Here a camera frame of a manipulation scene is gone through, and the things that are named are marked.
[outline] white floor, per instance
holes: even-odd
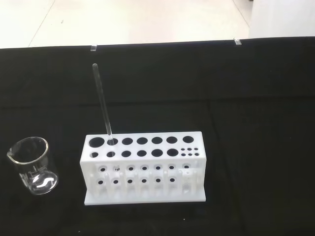
[[[0,48],[248,38],[248,0],[0,0]]]

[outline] glass stirring rod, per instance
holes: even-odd
[[[109,122],[108,112],[107,112],[107,108],[106,108],[102,82],[100,80],[100,75],[99,75],[99,71],[98,71],[98,66],[95,63],[93,64],[93,73],[94,73],[94,79],[95,79],[95,83],[96,83],[96,90],[97,90],[100,106],[102,108],[102,113],[103,113],[103,118],[104,118],[104,121],[105,121],[107,134],[109,136],[109,145],[112,146],[112,145],[114,145],[114,140],[113,140],[113,137],[112,137],[112,129],[110,127],[110,122]]]

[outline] black cloth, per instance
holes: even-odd
[[[314,235],[315,38],[0,50],[1,235]],[[79,160],[106,133],[202,131],[206,202],[84,206]],[[6,152],[51,146],[60,182],[33,196]]]

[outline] white wall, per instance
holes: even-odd
[[[315,36],[315,0],[254,0],[250,38]]]

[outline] beaker rim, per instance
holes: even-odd
[[[40,140],[44,141],[44,143],[45,143],[45,151],[43,152],[43,154],[42,154],[40,157],[38,157],[37,159],[35,159],[35,160],[33,160],[33,161],[29,161],[29,162],[19,162],[19,161],[13,159],[13,157],[10,155],[10,154],[12,153],[11,150],[13,149],[13,147],[14,147],[15,145],[19,144],[19,143],[24,142],[25,140],[28,140],[28,139],[40,139]],[[13,163],[15,163],[15,164],[18,164],[18,165],[28,165],[28,164],[31,164],[31,163],[34,163],[34,162],[40,160],[42,157],[44,157],[44,156],[47,154],[47,152],[48,152],[48,142],[47,142],[44,138],[41,138],[41,137],[27,137],[27,138],[24,138],[24,139],[22,139],[22,140],[16,142],[16,143],[9,149],[9,151],[7,152],[6,155],[7,155],[7,157],[9,157],[10,160],[11,160]]]

